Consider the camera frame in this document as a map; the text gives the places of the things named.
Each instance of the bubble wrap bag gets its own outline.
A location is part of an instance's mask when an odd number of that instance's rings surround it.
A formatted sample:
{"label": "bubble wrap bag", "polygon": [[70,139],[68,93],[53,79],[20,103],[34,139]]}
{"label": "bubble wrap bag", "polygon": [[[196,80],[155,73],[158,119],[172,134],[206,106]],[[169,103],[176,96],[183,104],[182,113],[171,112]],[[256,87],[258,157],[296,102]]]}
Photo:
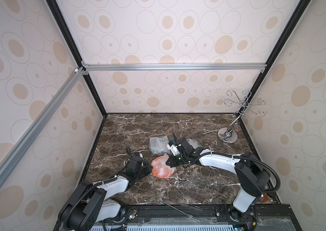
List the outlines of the bubble wrap bag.
{"label": "bubble wrap bag", "polygon": [[189,143],[189,145],[191,145],[193,147],[193,149],[196,149],[197,147],[202,147],[202,145],[197,141],[197,140],[193,140],[193,139],[186,139],[187,142]]}
{"label": "bubble wrap bag", "polygon": [[153,167],[151,172],[154,176],[158,178],[167,178],[176,171],[176,167],[171,168],[165,164],[168,158],[169,156],[165,153],[151,162],[151,166]]}
{"label": "bubble wrap bag", "polygon": [[152,154],[156,156],[162,156],[165,153],[169,153],[170,150],[167,148],[169,140],[167,136],[150,137],[149,149]]}

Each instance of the marble tabletop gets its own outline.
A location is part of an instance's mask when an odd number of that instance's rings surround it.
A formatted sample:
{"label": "marble tabletop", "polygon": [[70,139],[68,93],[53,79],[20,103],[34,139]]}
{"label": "marble tabletop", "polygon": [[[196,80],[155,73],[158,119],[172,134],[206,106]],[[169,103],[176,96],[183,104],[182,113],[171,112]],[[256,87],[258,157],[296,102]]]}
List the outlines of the marble tabletop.
{"label": "marble tabletop", "polygon": [[[126,146],[140,151],[151,162],[156,158],[149,150],[150,137],[167,135],[197,140],[210,150],[230,154],[250,151],[240,126],[236,143],[227,146],[217,132],[232,122],[227,114],[109,114],[93,155],[86,178],[91,182],[114,176],[128,160]],[[157,204],[158,198],[185,204],[230,204],[239,192],[234,173],[209,166],[177,167],[168,178],[149,176],[137,180],[130,190],[114,197],[126,204]]]}

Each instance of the orange object in plastic bag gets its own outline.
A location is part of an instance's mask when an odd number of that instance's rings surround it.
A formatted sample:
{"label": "orange object in plastic bag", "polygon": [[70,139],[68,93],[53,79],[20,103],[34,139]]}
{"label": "orange object in plastic bag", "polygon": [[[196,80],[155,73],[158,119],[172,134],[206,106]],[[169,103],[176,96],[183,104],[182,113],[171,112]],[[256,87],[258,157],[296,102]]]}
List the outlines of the orange object in plastic bag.
{"label": "orange object in plastic bag", "polygon": [[167,178],[176,171],[176,167],[171,168],[165,164],[168,158],[169,156],[164,154],[151,162],[151,166],[153,167],[151,172],[154,174],[154,176],[158,178]]}

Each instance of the chrome stand base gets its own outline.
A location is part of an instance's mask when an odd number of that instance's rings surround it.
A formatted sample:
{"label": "chrome stand base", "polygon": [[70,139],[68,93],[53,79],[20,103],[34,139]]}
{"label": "chrome stand base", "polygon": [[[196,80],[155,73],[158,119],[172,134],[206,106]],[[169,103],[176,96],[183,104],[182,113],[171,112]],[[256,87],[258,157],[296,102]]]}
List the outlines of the chrome stand base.
{"label": "chrome stand base", "polygon": [[227,135],[227,128],[223,127],[218,131],[218,138],[225,144],[233,144],[237,141],[237,133],[235,131],[232,132],[232,136],[229,138]]}

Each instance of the wallpaper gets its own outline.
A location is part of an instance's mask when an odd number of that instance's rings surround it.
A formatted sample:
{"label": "wallpaper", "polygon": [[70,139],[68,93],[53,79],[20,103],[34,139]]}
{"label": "wallpaper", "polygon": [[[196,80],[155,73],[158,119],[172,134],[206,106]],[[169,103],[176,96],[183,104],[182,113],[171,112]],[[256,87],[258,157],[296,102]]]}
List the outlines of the wallpaper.
{"label": "wallpaper", "polygon": [[306,11],[254,100],[265,117],[244,123],[281,178],[278,191],[304,231],[326,231],[326,0]]}
{"label": "wallpaper", "polygon": [[41,0],[0,0],[0,162],[74,69]]}
{"label": "wallpaper", "polygon": [[91,71],[107,112],[234,112],[228,90],[240,99],[260,70]]}
{"label": "wallpaper", "polygon": [[58,0],[86,63],[265,62],[298,0]]}
{"label": "wallpaper", "polygon": [[1,187],[0,231],[53,230],[101,120],[81,77]]}

